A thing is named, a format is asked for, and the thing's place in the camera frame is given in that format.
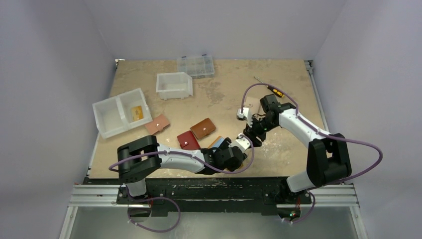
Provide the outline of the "light blue credit card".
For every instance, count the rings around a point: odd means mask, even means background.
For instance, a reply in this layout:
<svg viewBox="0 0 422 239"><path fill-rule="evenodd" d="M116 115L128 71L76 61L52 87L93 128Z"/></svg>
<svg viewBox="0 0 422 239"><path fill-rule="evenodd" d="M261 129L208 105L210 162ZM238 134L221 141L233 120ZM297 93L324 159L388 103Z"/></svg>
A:
<svg viewBox="0 0 422 239"><path fill-rule="evenodd" d="M227 149L232 143L230 138L220 138L211 147L211 149Z"/></svg>

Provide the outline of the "orange card holder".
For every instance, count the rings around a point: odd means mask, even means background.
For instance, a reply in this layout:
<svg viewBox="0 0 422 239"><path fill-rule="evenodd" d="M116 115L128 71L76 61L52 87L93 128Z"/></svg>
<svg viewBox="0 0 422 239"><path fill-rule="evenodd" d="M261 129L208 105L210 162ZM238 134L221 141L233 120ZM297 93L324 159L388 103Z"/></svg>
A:
<svg viewBox="0 0 422 239"><path fill-rule="evenodd" d="M229 148L229 145L232 143L232 140L229 137L223 138L219 136L216 140L212 142L212 144L208 147L208 149L212 150L223 150Z"/></svg>

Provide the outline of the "gold credit card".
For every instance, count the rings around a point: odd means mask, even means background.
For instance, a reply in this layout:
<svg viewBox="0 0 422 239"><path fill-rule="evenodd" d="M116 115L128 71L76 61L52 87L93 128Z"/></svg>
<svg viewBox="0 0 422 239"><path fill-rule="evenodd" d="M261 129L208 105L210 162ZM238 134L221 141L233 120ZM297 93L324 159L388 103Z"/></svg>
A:
<svg viewBox="0 0 422 239"><path fill-rule="evenodd" d="M144 119L142 106L135 106L131 108L132 120L138 121Z"/></svg>

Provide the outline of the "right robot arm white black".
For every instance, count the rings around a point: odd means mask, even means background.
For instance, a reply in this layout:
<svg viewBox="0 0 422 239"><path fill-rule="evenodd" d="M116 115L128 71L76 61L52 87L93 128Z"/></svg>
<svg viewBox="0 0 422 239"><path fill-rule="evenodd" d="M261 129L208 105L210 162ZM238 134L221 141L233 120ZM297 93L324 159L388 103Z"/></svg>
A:
<svg viewBox="0 0 422 239"><path fill-rule="evenodd" d="M266 133L281 127L295 136L308 150L305 171L289 176L280 188L280 198L294 201L299 192L346 178L351 175L349 152L344 136L331 134L302 117L296 106L280 103L274 95L260 99L264 115L256 118L247 107L237 111L237 118L246 121L243 133L255 147L262 145Z"/></svg>

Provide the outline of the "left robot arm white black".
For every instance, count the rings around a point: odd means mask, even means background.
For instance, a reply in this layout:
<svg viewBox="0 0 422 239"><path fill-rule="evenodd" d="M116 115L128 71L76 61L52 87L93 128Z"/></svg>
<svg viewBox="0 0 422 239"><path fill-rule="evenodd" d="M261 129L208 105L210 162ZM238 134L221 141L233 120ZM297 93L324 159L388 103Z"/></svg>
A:
<svg viewBox="0 0 422 239"><path fill-rule="evenodd" d="M146 177L158 169L177 169L201 175L216 173L237 174L253 149L251 140L240 134L235 141L229 138L219 147L197 150L176 149L157 142L153 135L125 144L117 150L117 162L109 171L117 172L121 184L135 203L148 199Z"/></svg>

